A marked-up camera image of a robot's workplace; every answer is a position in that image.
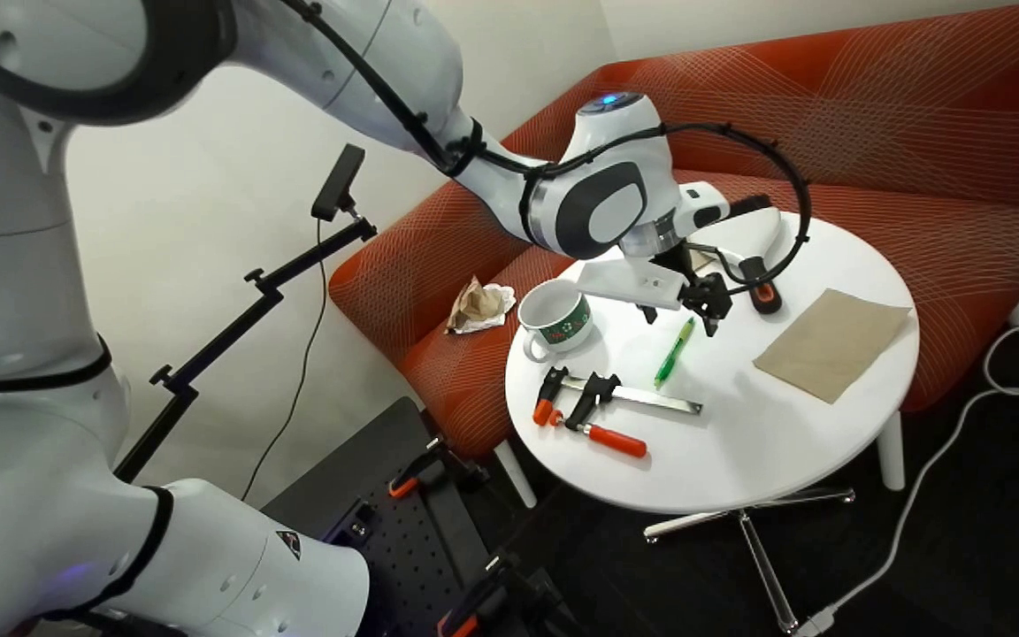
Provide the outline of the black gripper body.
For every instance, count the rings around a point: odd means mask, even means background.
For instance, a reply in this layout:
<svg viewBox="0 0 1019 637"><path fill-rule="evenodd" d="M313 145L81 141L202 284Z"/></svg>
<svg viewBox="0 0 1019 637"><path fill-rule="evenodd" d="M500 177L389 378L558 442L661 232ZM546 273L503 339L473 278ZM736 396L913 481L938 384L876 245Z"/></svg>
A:
<svg viewBox="0 0 1019 637"><path fill-rule="evenodd" d="M668 312L698 309L734 309L730 289L717 277L677 273L651 259L626 259L622 250L605 250L599 259L585 259L577 273L577 286L596 296L651 303Z"/></svg>

